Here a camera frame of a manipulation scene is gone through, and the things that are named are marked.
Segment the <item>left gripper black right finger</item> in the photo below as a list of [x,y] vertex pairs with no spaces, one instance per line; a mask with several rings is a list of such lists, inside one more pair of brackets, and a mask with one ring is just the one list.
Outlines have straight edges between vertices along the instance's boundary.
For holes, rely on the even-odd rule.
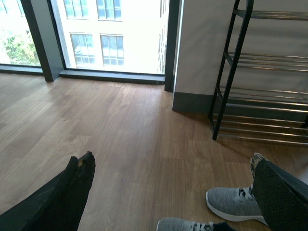
[[308,185],[259,153],[250,159],[253,194],[272,231],[308,229]]

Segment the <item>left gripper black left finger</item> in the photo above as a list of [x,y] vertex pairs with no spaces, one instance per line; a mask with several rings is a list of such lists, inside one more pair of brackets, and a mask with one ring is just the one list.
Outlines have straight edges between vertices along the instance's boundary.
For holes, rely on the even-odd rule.
[[76,231],[95,173],[87,152],[72,156],[64,171],[0,216],[2,231]]

